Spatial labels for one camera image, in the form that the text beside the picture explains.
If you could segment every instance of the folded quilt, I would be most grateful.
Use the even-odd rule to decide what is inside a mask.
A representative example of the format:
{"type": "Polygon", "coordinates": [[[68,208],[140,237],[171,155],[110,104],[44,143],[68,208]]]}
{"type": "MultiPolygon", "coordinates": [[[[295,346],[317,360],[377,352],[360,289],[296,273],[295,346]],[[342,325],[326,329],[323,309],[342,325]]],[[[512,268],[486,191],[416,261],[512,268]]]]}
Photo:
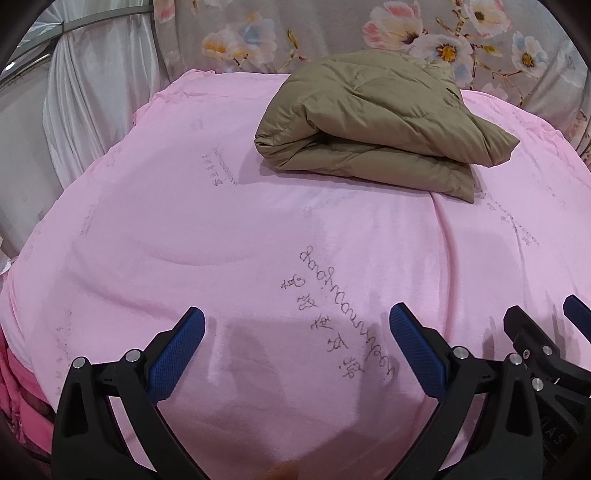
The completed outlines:
{"type": "Polygon", "coordinates": [[[474,202],[471,164],[519,140],[470,112],[449,64],[365,50],[310,63],[281,86],[255,136],[278,170],[445,193],[474,202]]]}

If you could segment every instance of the silver screw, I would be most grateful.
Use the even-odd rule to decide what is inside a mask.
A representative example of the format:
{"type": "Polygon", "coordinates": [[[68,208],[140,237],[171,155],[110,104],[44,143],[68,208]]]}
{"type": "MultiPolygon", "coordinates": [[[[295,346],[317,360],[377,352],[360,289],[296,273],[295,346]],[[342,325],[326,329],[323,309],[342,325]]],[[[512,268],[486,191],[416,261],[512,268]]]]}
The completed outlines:
{"type": "Polygon", "coordinates": [[[139,358],[142,356],[142,352],[140,352],[139,350],[130,350],[129,352],[127,352],[125,354],[125,359],[128,362],[137,362],[139,360],[139,358]]]}
{"type": "Polygon", "coordinates": [[[523,359],[521,358],[520,354],[512,353],[509,355],[509,362],[511,362],[513,365],[521,365],[523,363],[523,359]]]}
{"type": "Polygon", "coordinates": [[[462,346],[457,346],[453,349],[453,354],[460,360],[464,360],[470,356],[470,352],[462,346]]]}
{"type": "Polygon", "coordinates": [[[72,362],[72,366],[74,368],[82,368],[85,363],[86,363],[86,358],[84,358],[83,356],[79,356],[78,358],[74,359],[74,361],[72,362]]]}
{"type": "Polygon", "coordinates": [[[544,382],[542,382],[541,378],[535,377],[531,379],[531,386],[534,387],[536,392],[539,392],[544,388],[544,382]]]}

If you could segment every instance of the bed canopy frame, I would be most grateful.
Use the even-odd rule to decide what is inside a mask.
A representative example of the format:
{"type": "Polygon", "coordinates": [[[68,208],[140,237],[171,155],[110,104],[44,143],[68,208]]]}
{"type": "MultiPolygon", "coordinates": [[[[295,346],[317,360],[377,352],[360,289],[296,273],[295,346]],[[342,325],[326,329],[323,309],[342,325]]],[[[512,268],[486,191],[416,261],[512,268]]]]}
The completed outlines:
{"type": "MultiPolygon", "coordinates": [[[[539,0],[557,19],[579,50],[587,67],[591,69],[591,2],[589,0],[539,0]]],[[[91,15],[73,22],[63,22],[28,44],[19,46],[27,31],[53,0],[21,0],[0,2],[0,72],[17,58],[45,42],[57,40],[64,33],[85,25],[135,14],[149,14],[151,2],[141,7],[129,7],[91,15]]],[[[49,50],[40,56],[51,54],[49,50]]],[[[15,69],[6,77],[8,80],[23,73],[40,61],[40,56],[15,69]]],[[[16,441],[8,425],[0,419],[0,471],[3,478],[11,480],[48,480],[34,463],[33,458],[16,441]]]]}

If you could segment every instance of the blue textured pad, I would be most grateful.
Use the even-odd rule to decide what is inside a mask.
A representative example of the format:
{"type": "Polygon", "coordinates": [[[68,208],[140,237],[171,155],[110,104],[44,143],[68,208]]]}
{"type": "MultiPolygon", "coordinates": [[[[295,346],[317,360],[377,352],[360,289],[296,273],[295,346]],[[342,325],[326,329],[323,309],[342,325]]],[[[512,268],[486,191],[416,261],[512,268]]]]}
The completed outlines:
{"type": "Polygon", "coordinates": [[[564,316],[591,342],[591,310],[574,295],[567,297],[563,306],[564,316]]]}
{"type": "Polygon", "coordinates": [[[195,309],[170,340],[148,373],[147,393],[153,404],[168,398],[205,335],[205,317],[195,309]]]}
{"type": "Polygon", "coordinates": [[[390,331],[421,384],[425,395],[441,401],[445,397],[445,366],[421,333],[422,325],[402,304],[390,310],[390,331]]]}

